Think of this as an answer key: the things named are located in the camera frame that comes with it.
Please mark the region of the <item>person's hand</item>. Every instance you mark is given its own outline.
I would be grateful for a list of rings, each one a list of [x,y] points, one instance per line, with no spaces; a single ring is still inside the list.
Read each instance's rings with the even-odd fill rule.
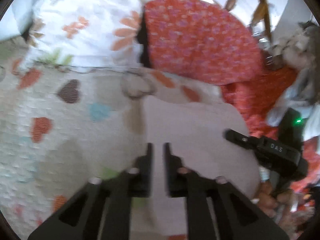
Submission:
[[[252,202],[283,229],[290,238],[297,238],[305,230],[305,223],[315,215],[316,208],[310,194],[295,193],[288,189],[272,196],[270,181],[260,183]]]

